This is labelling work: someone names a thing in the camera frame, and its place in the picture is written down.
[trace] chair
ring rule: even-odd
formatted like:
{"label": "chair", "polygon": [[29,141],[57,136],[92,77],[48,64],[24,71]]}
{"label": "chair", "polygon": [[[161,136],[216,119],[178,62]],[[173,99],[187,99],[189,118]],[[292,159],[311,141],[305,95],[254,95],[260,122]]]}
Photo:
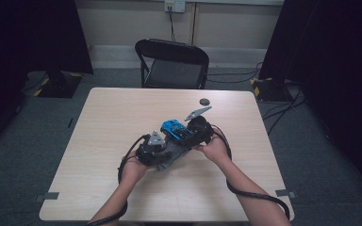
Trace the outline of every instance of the chair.
{"label": "chair", "polygon": [[[205,88],[209,59],[202,49],[185,43],[146,39],[138,41],[135,50],[140,58],[143,88]],[[154,60],[150,68],[145,58]]]}

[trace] light wood tabletop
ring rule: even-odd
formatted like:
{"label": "light wood tabletop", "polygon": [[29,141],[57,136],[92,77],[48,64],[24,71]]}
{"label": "light wood tabletop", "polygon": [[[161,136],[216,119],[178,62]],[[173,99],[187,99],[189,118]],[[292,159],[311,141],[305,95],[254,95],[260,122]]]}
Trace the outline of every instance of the light wood tabletop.
{"label": "light wood tabletop", "polygon": [[[233,161],[251,179],[276,197],[285,185],[272,151],[255,96],[248,91],[95,88],[84,105],[61,159],[40,218],[87,221],[117,187],[122,157],[142,135],[160,131],[167,120],[184,119],[202,108],[203,116],[219,126],[231,146]],[[285,202],[294,218],[288,196]],[[225,177],[205,156],[191,150],[164,171],[149,170],[128,199],[121,220],[246,221]]]}

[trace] chair backrest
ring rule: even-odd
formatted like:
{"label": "chair backrest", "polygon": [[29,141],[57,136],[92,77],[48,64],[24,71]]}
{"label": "chair backrest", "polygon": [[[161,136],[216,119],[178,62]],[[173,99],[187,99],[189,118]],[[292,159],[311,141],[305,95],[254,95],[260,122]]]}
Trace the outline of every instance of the chair backrest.
{"label": "chair backrest", "polygon": [[140,40],[135,45],[135,50],[142,62],[144,62],[143,57],[206,65],[207,67],[209,62],[207,54],[199,47],[169,40]]}

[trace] carpeted floor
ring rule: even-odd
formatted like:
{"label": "carpeted floor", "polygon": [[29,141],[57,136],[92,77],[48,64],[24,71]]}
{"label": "carpeted floor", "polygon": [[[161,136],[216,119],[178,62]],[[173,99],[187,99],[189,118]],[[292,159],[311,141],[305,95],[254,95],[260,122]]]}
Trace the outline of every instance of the carpeted floor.
{"label": "carpeted floor", "polygon": [[[254,70],[211,68],[209,73]],[[97,69],[94,73],[81,80],[72,99],[34,97],[38,87],[25,92],[21,111],[0,135],[0,225],[84,225],[41,221],[41,202],[35,200],[49,189],[89,91],[140,86],[140,69]],[[206,89],[252,91],[246,81],[251,75],[210,75]],[[31,73],[25,87],[37,84],[43,76]],[[290,87],[290,92],[296,95],[298,87]],[[300,94],[296,103],[303,100]],[[258,106],[264,117],[288,107],[279,103]],[[277,116],[264,120],[268,130]],[[292,224],[362,225],[362,178],[326,136],[321,119],[305,102],[289,110],[269,135],[286,187],[297,195],[291,199]]]}

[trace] human arm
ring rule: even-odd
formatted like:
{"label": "human arm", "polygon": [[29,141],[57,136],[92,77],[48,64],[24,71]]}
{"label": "human arm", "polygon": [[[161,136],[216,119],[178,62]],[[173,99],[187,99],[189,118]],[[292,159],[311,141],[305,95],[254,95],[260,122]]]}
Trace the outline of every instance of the human arm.
{"label": "human arm", "polygon": [[[135,152],[131,152],[128,156],[123,168],[122,180],[117,188],[105,202],[105,204],[98,210],[89,223],[96,220],[107,218],[119,213],[137,182],[145,175],[149,167],[141,164],[135,157]],[[118,226],[119,220],[113,220],[109,223],[103,224],[105,226]]]}
{"label": "human arm", "polygon": [[[218,129],[215,129],[215,132],[222,134]],[[226,146],[218,135],[213,135],[207,145],[194,146],[192,149],[201,151],[215,163],[232,187],[241,191],[268,195],[263,188],[252,181],[231,161]],[[240,195],[237,195],[237,198],[252,225],[290,225],[286,215],[275,202]]]}

